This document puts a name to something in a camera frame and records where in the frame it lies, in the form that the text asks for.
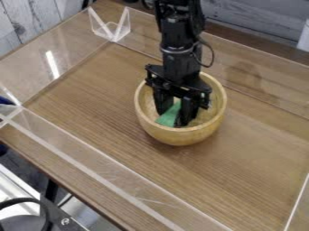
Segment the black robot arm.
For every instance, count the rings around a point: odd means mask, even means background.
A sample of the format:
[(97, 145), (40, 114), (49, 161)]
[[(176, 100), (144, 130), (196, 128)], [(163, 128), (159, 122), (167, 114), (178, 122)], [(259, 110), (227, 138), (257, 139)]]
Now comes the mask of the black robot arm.
[(179, 99), (179, 110), (174, 127), (186, 126), (196, 117), (200, 108), (210, 104), (211, 87), (200, 78), (203, 46), (210, 44), (200, 38), (203, 31), (203, 11), (200, 0), (154, 0), (158, 30), (162, 35), (159, 50), (163, 65), (147, 64), (145, 85), (154, 91), (154, 105), (162, 116)]

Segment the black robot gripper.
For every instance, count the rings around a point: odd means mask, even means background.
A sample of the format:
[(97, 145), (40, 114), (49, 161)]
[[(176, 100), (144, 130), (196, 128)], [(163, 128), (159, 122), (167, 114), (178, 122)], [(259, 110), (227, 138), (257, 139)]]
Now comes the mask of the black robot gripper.
[(199, 77), (202, 50), (187, 53), (164, 53), (163, 64), (147, 64), (145, 85), (154, 90), (155, 110), (162, 115), (180, 98), (175, 127), (186, 126), (196, 117), (199, 107), (208, 108), (212, 89)]

